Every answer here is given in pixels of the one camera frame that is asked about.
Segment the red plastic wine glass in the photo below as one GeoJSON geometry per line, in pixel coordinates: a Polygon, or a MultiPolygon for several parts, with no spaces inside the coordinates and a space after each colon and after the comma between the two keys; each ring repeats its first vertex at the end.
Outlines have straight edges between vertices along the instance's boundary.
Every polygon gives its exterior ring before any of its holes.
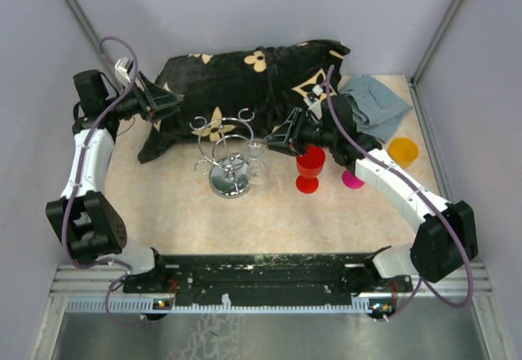
{"type": "Polygon", "coordinates": [[[315,193],[319,188],[318,176],[325,164],[325,151],[317,146],[309,146],[304,155],[296,158],[299,173],[295,181],[296,188],[301,193],[315,193]]]}

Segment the pink plastic wine glass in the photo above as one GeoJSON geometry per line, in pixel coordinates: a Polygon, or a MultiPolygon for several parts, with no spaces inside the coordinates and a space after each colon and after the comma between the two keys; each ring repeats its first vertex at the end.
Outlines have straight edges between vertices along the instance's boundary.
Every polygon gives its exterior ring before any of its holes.
{"type": "Polygon", "coordinates": [[[365,184],[364,181],[362,181],[359,178],[357,178],[355,175],[353,175],[348,170],[345,170],[342,173],[342,182],[349,189],[360,189],[365,184]]]}

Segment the yellow plastic wine glass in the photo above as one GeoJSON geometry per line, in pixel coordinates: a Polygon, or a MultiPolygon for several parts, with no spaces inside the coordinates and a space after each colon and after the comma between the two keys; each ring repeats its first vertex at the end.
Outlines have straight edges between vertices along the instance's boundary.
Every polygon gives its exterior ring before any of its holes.
{"type": "Polygon", "coordinates": [[[398,137],[390,142],[387,152],[395,163],[408,169],[418,158],[419,148],[411,139],[398,137]]]}

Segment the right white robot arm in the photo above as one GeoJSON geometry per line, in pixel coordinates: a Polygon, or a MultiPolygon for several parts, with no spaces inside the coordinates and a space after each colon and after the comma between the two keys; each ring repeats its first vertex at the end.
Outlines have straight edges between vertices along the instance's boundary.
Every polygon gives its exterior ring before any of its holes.
{"type": "Polygon", "coordinates": [[[295,157],[311,146],[328,149],[339,166],[372,186],[407,221],[414,242],[377,252],[364,271],[365,284],[383,291],[395,276],[417,274],[436,283],[459,268],[470,273],[478,254],[472,208],[423,187],[375,138],[358,131],[347,98],[334,96],[319,105],[320,118],[297,107],[263,140],[270,150],[295,157]]]}

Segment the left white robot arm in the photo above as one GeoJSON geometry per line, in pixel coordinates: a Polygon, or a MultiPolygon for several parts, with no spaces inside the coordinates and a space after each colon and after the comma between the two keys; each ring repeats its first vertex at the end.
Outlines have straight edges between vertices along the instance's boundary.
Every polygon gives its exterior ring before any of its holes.
{"type": "Polygon", "coordinates": [[[104,186],[120,122],[139,115],[155,123],[179,112],[182,97],[140,72],[117,72],[125,89],[114,98],[99,70],[73,77],[79,97],[73,113],[73,163],[60,198],[47,203],[46,217],[74,267],[117,264],[130,275],[141,274],[142,284],[159,292],[169,284],[169,271],[157,264],[156,251],[128,238],[104,186]]]}

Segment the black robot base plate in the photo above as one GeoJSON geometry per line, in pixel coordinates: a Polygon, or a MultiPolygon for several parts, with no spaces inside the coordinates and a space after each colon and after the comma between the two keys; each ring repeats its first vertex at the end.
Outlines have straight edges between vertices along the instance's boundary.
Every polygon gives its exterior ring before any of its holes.
{"type": "Polygon", "coordinates": [[[405,293],[404,273],[380,278],[370,253],[156,256],[155,268],[132,275],[126,294],[166,293],[179,306],[350,305],[364,292],[405,293]]]}

